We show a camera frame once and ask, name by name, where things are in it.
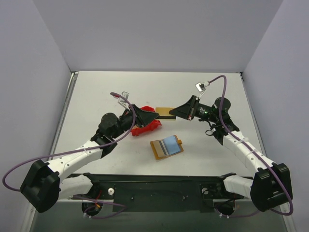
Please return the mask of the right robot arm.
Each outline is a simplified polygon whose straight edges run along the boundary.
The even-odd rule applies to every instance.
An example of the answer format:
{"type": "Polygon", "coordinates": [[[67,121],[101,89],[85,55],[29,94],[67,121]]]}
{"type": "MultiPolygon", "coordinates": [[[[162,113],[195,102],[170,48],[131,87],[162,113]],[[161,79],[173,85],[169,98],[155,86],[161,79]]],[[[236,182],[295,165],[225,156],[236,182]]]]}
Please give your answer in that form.
{"type": "Polygon", "coordinates": [[[291,203],[293,191],[289,168],[277,164],[263,155],[233,123],[228,110],[231,102],[219,97],[212,106],[201,104],[197,96],[170,110],[170,114],[185,120],[207,122],[211,135],[229,149],[246,167],[251,178],[230,173],[222,176],[223,181],[216,185],[216,193],[222,198],[231,193],[241,195],[252,201],[261,212],[272,210],[285,203],[291,203]]]}

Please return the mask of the orange credit card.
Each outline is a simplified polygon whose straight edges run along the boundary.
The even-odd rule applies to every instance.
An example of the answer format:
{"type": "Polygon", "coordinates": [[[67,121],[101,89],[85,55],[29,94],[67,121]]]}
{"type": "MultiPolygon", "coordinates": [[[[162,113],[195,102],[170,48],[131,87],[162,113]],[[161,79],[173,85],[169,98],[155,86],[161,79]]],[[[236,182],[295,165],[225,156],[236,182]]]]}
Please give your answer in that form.
{"type": "Polygon", "coordinates": [[[159,114],[159,116],[156,118],[156,120],[168,120],[168,121],[176,120],[176,116],[170,114],[171,110],[173,110],[173,108],[170,108],[170,107],[156,107],[155,108],[155,112],[159,114]]]}
{"type": "Polygon", "coordinates": [[[159,158],[163,158],[168,155],[168,151],[164,145],[163,140],[156,140],[153,142],[153,145],[159,158]]]}

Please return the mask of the red plastic bin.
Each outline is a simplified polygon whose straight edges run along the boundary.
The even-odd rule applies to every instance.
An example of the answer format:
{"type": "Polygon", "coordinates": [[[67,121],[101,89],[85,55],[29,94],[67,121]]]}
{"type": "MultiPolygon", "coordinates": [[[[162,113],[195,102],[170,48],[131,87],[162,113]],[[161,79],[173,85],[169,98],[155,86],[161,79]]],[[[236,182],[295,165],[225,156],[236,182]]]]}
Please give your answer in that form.
{"type": "MultiPolygon", "coordinates": [[[[144,106],[141,109],[147,112],[153,112],[153,113],[155,112],[155,109],[150,106],[144,106]]],[[[131,130],[131,135],[139,136],[143,133],[154,131],[161,126],[162,126],[161,122],[157,119],[153,120],[150,124],[148,124],[145,127],[138,127],[137,125],[135,125],[133,129],[131,130]]]]}

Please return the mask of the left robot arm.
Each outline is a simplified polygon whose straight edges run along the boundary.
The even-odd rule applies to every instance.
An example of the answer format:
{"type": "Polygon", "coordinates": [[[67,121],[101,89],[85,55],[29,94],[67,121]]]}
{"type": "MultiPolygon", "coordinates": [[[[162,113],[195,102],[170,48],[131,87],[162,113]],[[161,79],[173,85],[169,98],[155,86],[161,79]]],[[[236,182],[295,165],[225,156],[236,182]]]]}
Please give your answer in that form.
{"type": "Polygon", "coordinates": [[[39,213],[49,210],[58,201],[64,192],[60,185],[69,175],[110,154],[117,146],[115,139],[130,133],[134,126],[146,127],[159,116],[134,104],[132,107],[121,116],[104,114],[94,136],[74,153],[47,162],[39,159],[31,165],[20,192],[39,213]]]}

